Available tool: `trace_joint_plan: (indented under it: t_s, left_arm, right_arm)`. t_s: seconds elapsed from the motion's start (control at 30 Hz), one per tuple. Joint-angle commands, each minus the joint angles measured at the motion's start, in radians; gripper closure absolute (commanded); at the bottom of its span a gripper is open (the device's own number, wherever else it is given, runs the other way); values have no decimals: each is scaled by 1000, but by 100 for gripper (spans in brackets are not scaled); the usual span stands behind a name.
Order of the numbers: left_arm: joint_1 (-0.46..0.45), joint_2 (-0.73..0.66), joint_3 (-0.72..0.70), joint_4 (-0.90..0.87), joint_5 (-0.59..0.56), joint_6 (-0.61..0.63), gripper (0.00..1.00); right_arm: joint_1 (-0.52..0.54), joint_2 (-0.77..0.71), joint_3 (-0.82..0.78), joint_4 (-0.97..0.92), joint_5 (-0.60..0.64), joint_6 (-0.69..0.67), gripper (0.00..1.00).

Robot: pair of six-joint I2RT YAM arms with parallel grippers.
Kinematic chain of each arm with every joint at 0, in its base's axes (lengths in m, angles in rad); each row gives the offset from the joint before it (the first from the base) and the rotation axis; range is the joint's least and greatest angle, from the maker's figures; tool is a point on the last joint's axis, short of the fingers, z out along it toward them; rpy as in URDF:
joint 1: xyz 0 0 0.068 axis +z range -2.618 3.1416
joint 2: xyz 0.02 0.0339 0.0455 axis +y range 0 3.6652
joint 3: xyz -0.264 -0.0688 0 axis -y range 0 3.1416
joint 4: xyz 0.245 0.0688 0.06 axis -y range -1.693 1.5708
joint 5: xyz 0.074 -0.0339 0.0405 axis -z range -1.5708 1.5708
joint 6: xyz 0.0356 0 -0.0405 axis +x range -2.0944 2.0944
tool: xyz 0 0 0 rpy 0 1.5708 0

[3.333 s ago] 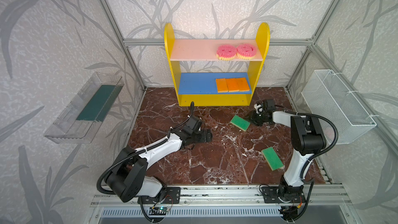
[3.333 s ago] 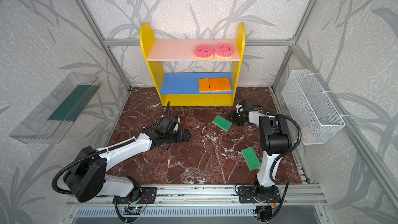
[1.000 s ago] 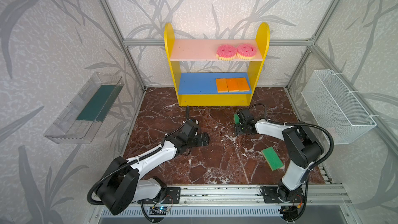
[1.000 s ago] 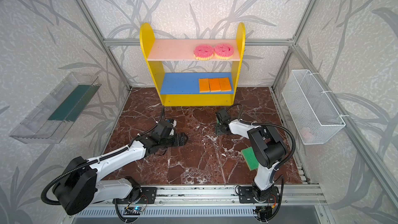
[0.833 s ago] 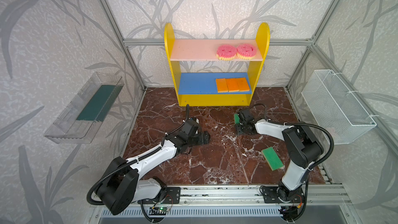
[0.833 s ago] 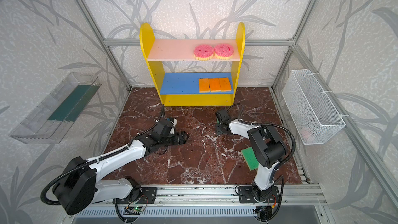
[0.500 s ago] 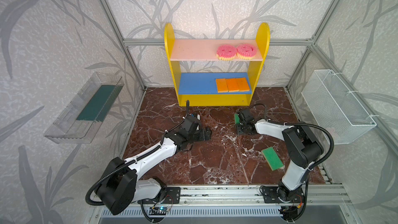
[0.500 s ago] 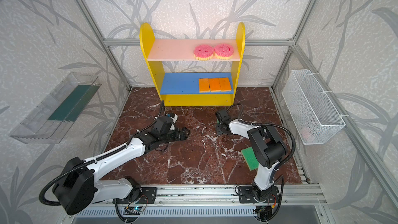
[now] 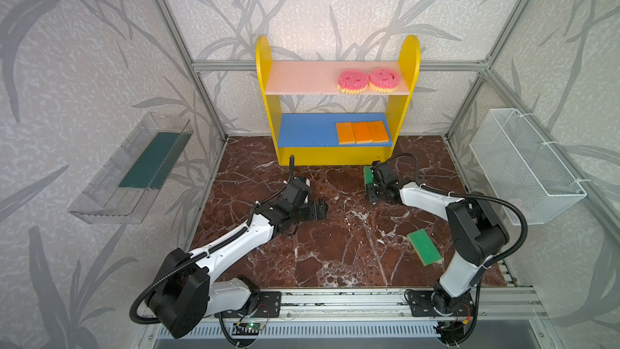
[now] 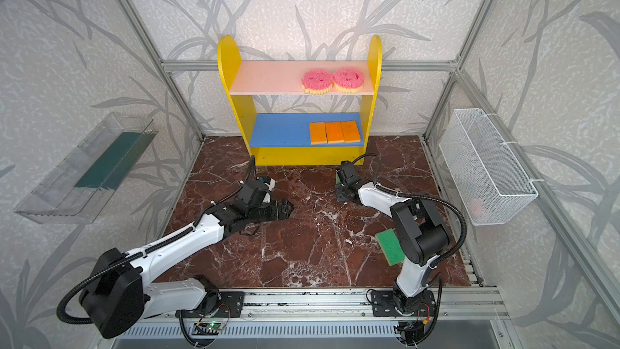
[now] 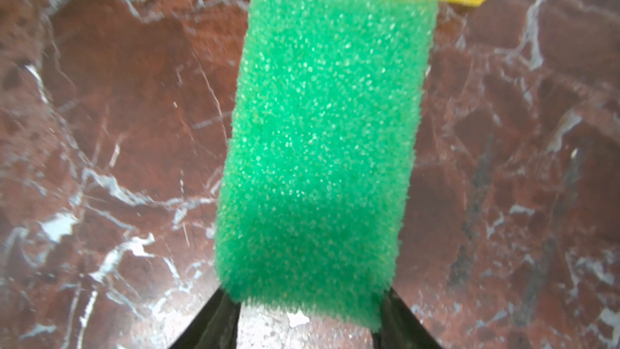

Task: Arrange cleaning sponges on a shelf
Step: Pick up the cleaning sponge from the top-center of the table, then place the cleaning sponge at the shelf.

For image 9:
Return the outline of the green sponge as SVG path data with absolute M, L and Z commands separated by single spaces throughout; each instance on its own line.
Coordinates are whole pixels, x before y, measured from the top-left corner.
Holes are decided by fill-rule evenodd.
M 373 185 L 374 184 L 374 181 L 373 181 L 374 176 L 373 176 L 372 170 L 371 170 L 371 168 L 369 166 L 365 166 L 363 168 L 363 178 L 364 178 L 364 184 L 365 185 L 368 185 L 368 184 Z
M 424 267 L 442 260 L 442 255 L 424 229 L 411 232 L 407 239 Z

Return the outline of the orange sponge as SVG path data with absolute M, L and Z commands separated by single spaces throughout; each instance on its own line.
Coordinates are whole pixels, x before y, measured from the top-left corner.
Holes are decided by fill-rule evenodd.
M 351 124 L 356 144 L 368 144 L 373 142 L 368 122 L 355 122 Z
M 383 121 L 371 121 L 367 123 L 371 140 L 375 144 L 390 142 L 390 136 Z

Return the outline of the yellow sponge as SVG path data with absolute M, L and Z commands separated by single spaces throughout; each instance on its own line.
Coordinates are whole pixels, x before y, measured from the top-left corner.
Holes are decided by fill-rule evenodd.
M 339 145 L 354 145 L 356 143 L 353 124 L 351 122 L 339 122 L 336 124 L 336 128 Z

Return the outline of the pink smiley sponge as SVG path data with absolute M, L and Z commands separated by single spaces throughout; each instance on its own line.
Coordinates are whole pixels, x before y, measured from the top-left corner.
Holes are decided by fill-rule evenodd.
M 382 93 L 392 94 L 400 85 L 400 74 L 389 68 L 379 68 L 368 74 L 369 90 Z
M 337 89 L 342 94 L 360 95 L 367 91 L 368 86 L 368 74 L 357 69 L 344 70 L 337 79 Z

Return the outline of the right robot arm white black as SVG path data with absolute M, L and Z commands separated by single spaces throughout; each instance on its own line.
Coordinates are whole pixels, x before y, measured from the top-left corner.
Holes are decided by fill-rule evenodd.
M 417 208 L 447 222 L 455 253 L 428 297 L 427 307 L 442 316 L 456 313 L 471 289 L 492 265 L 517 252 L 526 242 L 529 228 L 525 215 L 514 204 L 483 193 L 446 192 L 416 179 L 400 179 L 389 161 L 374 161 L 363 169 L 367 197 L 371 203 Z M 521 226 L 514 244 L 494 209 L 507 208 Z

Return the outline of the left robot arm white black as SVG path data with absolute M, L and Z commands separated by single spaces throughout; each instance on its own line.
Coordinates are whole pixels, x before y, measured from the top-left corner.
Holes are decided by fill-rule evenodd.
M 214 242 L 164 259 L 153 283 L 129 309 L 138 325 L 161 324 L 180 339 L 206 316 L 225 311 L 252 312 L 259 291 L 248 280 L 222 281 L 221 275 L 248 253 L 292 226 L 326 219 L 328 204 L 314 198 L 306 179 L 295 178 L 266 200 L 253 205 L 247 220 Z

